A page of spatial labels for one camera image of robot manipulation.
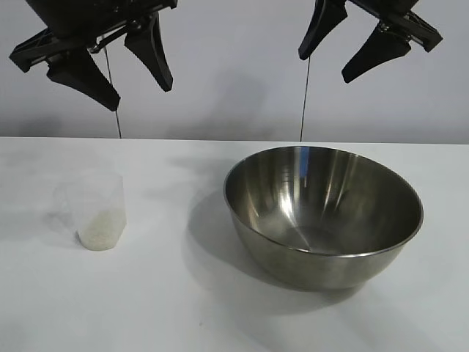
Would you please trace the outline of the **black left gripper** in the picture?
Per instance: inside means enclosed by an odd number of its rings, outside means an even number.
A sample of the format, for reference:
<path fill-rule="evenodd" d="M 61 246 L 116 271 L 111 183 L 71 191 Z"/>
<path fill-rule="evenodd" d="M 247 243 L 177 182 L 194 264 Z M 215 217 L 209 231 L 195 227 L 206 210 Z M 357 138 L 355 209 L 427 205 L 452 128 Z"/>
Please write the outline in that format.
<path fill-rule="evenodd" d="M 160 33 L 158 11 L 176 1 L 28 1 L 46 29 L 16 45 L 10 59 L 23 72 L 48 60 L 47 77 L 77 90 L 110 111 L 120 96 L 87 49 L 104 34 L 129 26 L 125 47 L 148 69 L 164 92 L 173 85 Z"/>

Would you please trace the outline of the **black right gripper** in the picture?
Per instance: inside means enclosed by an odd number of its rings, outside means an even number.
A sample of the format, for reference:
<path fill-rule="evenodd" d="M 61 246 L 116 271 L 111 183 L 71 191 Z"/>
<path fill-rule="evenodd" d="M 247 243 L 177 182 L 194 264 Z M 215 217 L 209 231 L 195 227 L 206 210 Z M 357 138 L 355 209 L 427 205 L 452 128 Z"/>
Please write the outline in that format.
<path fill-rule="evenodd" d="M 353 4 L 373 15 L 378 24 L 342 69 L 345 83 L 378 65 L 405 56 L 411 50 L 411 41 L 430 52 L 443 40 L 436 28 L 412 11 L 416 1 L 354 1 Z M 299 58 L 307 60 L 346 17 L 345 0 L 316 0 L 310 24 L 298 48 Z"/>

